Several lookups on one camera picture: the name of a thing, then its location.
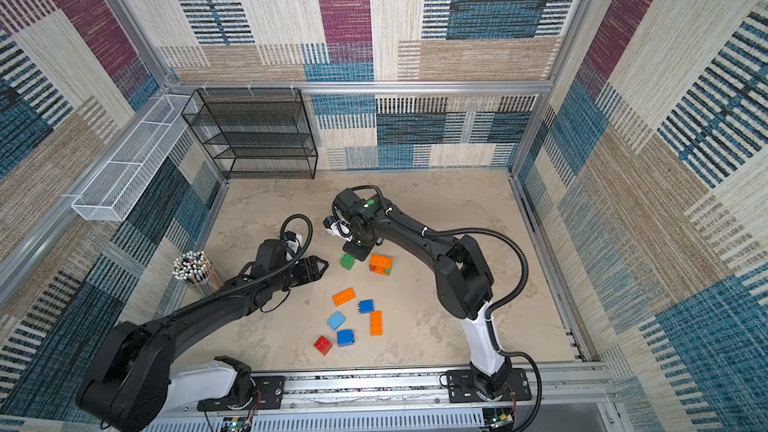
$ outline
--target mounting plate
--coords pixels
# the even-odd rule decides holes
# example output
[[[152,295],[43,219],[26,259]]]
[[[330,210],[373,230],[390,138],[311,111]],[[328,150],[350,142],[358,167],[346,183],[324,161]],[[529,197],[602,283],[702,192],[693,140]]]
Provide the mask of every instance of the mounting plate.
[[[283,385],[285,376],[283,375],[260,375],[251,376],[256,390],[261,392],[261,402],[258,410],[276,410],[280,408],[283,402]],[[245,406],[242,410],[248,410],[253,403]],[[222,399],[206,399],[197,403],[197,411],[202,412],[221,412],[222,410],[232,410],[228,408]]]
[[[469,369],[455,369],[446,371],[446,380],[448,384],[448,398],[451,404],[465,404],[467,402],[485,402],[477,393],[475,387],[475,374]],[[528,377],[525,370],[514,368],[507,377],[507,385],[516,400],[530,400],[531,386],[528,385]],[[509,391],[505,391],[500,400],[511,401],[512,396]]]

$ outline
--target marble-like floor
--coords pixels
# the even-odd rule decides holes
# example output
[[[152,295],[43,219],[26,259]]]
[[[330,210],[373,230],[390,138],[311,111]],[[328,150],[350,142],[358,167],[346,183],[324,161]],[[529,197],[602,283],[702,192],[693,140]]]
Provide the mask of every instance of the marble-like floor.
[[[392,274],[371,273],[356,262],[351,271],[341,267],[343,242],[328,234],[322,220],[330,214],[333,197],[346,187],[376,184],[405,213],[437,230],[457,227],[493,228],[512,237],[530,263],[530,279],[523,294],[494,314],[506,350],[527,351],[536,361],[574,360],[568,340],[544,279],[541,265],[503,170],[440,169],[418,172],[324,172],[314,180],[233,180],[205,251],[223,279],[234,276],[254,259],[266,238],[276,238],[285,217],[302,213],[312,219],[315,234],[309,254],[330,262],[324,277],[293,289],[276,311],[255,312],[225,325],[187,350],[177,365],[229,355],[255,370],[358,368],[465,364],[469,348],[459,320],[443,309],[435,293],[435,279],[427,266],[397,245],[385,242],[374,253],[392,257]],[[294,230],[304,232],[300,221]],[[502,242],[477,236],[494,275],[494,298],[509,293],[517,283],[520,265]],[[357,299],[334,307],[331,296],[352,287]],[[188,292],[185,303],[196,299]],[[265,308],[283,297],[276,293]],[[358,301],[373,299],[383,311],[384,335],[370,335],[369,316],[357,311]],[[336,333],[326,321],[336,311],[356,342],[336,345]],[[323,357],[312,346],[325,335],[333,349]]]

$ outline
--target red lego brick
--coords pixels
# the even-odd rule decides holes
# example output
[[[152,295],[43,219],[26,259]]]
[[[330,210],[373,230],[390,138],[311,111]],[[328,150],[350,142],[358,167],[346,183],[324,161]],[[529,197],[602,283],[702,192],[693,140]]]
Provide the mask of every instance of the red lego brick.
[[[331,347],[333,347],[333,344],[323,336],[320,336],[320,338],[317,339],[317,342],[315,342],[315,348],[319,350],[323,355],[328,354],[328,350],[331,350]]]

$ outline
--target mesh basket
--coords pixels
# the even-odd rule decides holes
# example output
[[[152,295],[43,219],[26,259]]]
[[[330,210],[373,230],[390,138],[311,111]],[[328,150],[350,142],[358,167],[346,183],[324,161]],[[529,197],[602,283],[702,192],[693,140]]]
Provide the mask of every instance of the mesh basket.
[[[196,108],[188,96],[160,99],[91,179],[72,208],[85,220],[125,220],[187,128],[181,118],[185,108]]]

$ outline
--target light blue lego brick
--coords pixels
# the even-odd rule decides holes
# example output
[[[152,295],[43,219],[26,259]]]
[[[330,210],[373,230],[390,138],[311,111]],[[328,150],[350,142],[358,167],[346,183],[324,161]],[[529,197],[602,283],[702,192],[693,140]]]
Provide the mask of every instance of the light blue lego brick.
[[[346,319],[341,315],[341,312],[336,312],[334,315],[331,315],[330,319],[328,319],[328,327],[335,331],[341,327],[341,324],[343,324],[345,320]]]
[[[345,331],[336,332],[336,342],[339,347],[345,347],[355,343],[355,333],[347,329]]]
[[[360,308],[361,314],[368,314],[370,312],[373,312],[373,301],[360,301],[360,303],[357,305],[358,308]]]

